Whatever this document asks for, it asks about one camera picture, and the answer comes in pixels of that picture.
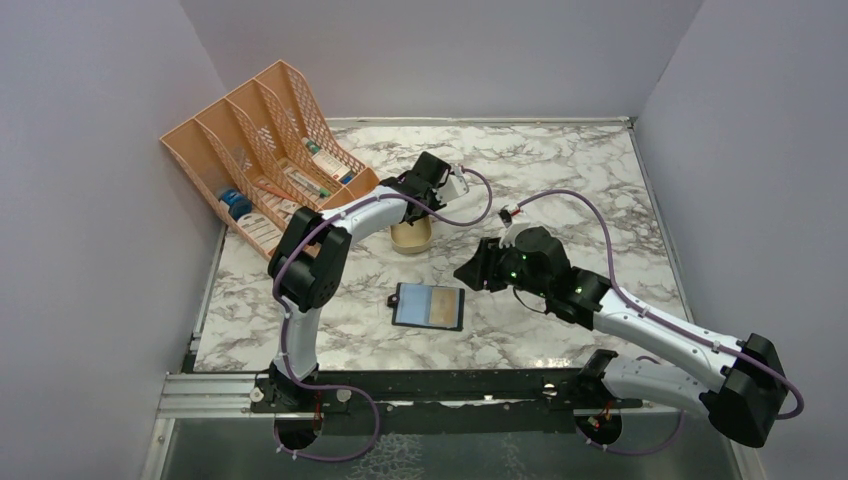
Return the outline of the yellow credit card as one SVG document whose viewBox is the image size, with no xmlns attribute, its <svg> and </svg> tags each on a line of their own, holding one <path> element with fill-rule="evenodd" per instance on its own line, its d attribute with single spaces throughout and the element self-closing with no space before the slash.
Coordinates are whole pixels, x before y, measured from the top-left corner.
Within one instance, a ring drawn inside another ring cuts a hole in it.
<svg viewBox="0 0 848 480">
<path fill-rule="evenodd" d="M 437 287 L 431 292 L 428 324 L 439 328 L 454 328 L 458 323 L 460 291 Z"/>
</svg>

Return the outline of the black leather card holder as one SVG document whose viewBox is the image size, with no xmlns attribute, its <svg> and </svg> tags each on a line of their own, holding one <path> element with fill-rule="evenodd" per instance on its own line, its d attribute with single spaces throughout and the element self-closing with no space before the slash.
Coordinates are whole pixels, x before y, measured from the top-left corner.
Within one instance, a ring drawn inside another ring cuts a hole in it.
<svg viewBox="0 0 848 480">
<path fill-rule="evenodd" d="M 428 324 L 431 292 L 437 287 L 460 291 L 458 323 L 454 328 L 439 328 Z M 464 323 L 464 302 L 463 288 L 401 282 L 397 284 L 395 292 L 387 297 L 386 306 L 392 311 L 391 324 L 394 326 L 461 332 Z"/>
</svg>

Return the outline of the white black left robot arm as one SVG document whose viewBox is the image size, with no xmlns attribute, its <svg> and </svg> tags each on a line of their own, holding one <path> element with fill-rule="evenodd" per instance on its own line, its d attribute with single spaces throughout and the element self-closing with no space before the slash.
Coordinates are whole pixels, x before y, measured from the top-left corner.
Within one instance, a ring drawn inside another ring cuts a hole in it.
<svg viewBox="0 0 848 480">
<path fill-rule="evenodd" d="M 425 152 L 411 169 L 357 200 L 295 212 L 268 265 L 283 315 L 273 364 L 283 376 L 275 393 L 285 407 L 298 411 L 313 401 L 315 386 L 307 376 L 318 366 L 320 314 L 338 290 L 351 247 L 392 225 L 425 218 L 467 192 L 458 168 Z"/>
</svg>

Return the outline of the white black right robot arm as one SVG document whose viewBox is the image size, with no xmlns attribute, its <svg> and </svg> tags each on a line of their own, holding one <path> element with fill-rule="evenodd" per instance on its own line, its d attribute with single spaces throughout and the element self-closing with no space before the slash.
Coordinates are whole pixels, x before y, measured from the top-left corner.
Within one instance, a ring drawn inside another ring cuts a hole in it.
<svg viewBox="0 0 848 480">
<path fill-rule="evenodd" d="M 481 239 L 454 276 L 474 291 L 536 295 L 546 313 L 664 359 L 643 365 L 619 354 L 594 355 L 576 383 L 589 406 L 612 398 L 656 402 L 703 415 L 725 437 L 761 448 L 789 394 L 772 341 L 755 333 L 740 340 L 667 316 L 616 290 L 609 278 L 572 265 L 562 242 L 543 227 L 512 226 L 505 238 Z"/>
</svg>

